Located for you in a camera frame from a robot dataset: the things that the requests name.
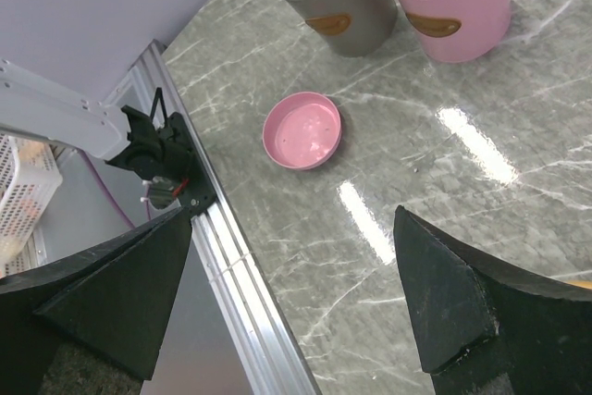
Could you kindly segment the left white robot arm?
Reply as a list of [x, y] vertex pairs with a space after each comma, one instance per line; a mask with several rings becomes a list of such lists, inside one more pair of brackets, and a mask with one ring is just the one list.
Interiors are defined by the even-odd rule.
[[166, 179], [173, 185], [170, 199], [191, 216], [217, 198], [189, 125], [181, 113], [167, 112], [162, 88], [143, 113], [94, 101], [3, 59], [1, 130], [82, 150], [149, 182]]

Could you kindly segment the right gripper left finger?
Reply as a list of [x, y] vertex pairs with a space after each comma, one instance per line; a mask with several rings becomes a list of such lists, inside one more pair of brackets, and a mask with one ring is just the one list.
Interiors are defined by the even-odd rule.
[[36, 394], [63, 346], [143, 383], [154, 375], [191, 241], [177, 208], [1, 280], [1, 391]]

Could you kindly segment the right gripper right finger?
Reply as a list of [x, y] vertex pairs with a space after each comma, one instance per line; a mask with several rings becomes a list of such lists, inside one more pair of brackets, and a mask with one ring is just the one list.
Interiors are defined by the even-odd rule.
[[397, 266], [437, 394], [588, 394], [591, 292], [485, 253], [403, 206]]

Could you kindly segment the woven bamboo tray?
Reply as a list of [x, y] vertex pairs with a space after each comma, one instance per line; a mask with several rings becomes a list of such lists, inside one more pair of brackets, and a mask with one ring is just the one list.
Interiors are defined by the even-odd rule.
[[592, 289], [592, 282], [591, 281], [584, 281], [584, 280], [569, 280], [568, 284], [579, 287], [579, 288], [584, 288], [584, 289]]

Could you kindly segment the white perforated plastic basket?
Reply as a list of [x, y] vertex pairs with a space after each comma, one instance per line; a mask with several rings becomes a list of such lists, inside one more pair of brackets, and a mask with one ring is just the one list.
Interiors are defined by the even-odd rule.
[[1, 276], [14, 274], [18, 257], [51, 202], [62, 176], [51, 147], [1, 136]]

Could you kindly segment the pink round lid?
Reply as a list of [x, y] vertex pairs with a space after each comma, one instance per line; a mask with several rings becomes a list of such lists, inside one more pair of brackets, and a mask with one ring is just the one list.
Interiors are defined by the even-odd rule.
[[278, 165], [310, 170], [324, 164], [338, 149], [341, 115], [321, 93], [299, 92], [279, 101], [265, 119], [262, 142]]

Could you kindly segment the aluminium mounting rail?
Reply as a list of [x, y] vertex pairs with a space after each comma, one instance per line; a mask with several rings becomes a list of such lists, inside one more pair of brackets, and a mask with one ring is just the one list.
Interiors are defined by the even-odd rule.
[[151, 44], [129, 72], [144, 98], [162, 88], [186, 119], [216, 201], [191, 216], [191, 241], [151, 379], [139, 383], [74, 345], [59, 349], [44, 394], [316, 394], [318, 386], [244, 239], [165, 67]]

